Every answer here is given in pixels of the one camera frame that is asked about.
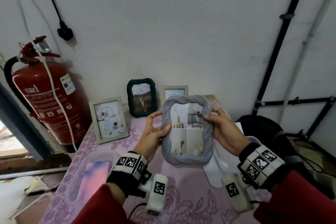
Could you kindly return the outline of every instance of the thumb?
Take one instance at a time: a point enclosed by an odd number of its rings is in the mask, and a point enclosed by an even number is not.
[[[203,115],[203,117],[206,119],[206,120],[210,120],[210,121],[213,121],[213,122],[216,122],[216,123],[222,123],[223,121],[223,118],[218,116],[218,115]]]
[[[159,131],[153,132],[153,134],[154,134],[157,138],[159,138],[159,137],[163,137],[163,136],[165,136],[166,134],[169,133],[170,129],[171,129],[171,125],[168,124],[165,128],[163,128],[163,129],[161,129],[161,130],[159,130]]]

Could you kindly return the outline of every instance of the fire extinguisher hose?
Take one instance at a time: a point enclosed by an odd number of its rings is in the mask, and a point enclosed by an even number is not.
[[[5,73],[5,78],[6,81],[10,87],[10,89],[14,92],[15,96],[20,100],[20,102],[28,109],[28,111],[30,113],[34,113],[33,108],[29,105],[29,103],[26,101],[26,99],[23,97],[23,95],[20,93],[20,91],[16,88],[14,82],[13,82],[13,78],[12,78],[12,68],[13,65],[19,62],[17,57],[12,57],[10,58],[4,67],[4,73]]]

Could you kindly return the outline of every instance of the picture in frame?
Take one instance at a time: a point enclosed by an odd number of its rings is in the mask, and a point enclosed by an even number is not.
[[[90,101],[89,105],[98,144],[128,136],[121,97]]]
[[[130,80],[127,96],[129,112],[135,118],[148,116],[158,110],[155,83],[150,78]]]
[[[161,103],[163,104],[171,96],[187,96],[188,86],[162,86]]]

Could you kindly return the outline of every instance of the dark green woven frame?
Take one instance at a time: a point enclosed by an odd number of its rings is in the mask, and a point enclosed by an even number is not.
[[[134,84],[141,84],[141,83],[147,83],[147,84],[150,85],[150,91],[152,93],[152,108],[149,112],[134,112],[135,106],[134,106],[134,102],[133,102],[132,86]],[[130,80],[127,84],[127,96],[128,96],[129,112],[135,118],[148,116],[151,113],[156,112],[158,110],[158,103],[157,103],[157,100],[156,100],[155,83],[150,78]]]

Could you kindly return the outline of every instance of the gray twisted frame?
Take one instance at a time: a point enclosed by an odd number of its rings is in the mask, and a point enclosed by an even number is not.
[[[210,115],[212,107],[208,101],[208,99],[204,96],[194,95],[194,96],[173,96],[170,97],[162,107],[162,127],[166,127],[169,123],[171,123],[170,119],[170,108],[173,104],[187,104],[187,103],[198,103],[203,106],[203,115]],[[204,166],[206,165],[213,153],[213,140],[212,140],[212,123],[204,121],[204,130],[202,132],[203,141],[204,141],[204,151],[201,156],[189,156],[189,155],[176,155],[170,153],[171,141],[170,141],[170,133],[166,135],[162,140],[162,155],[165,160],[171,165],[178,164],[188,164],[188,165],[198,165]]]

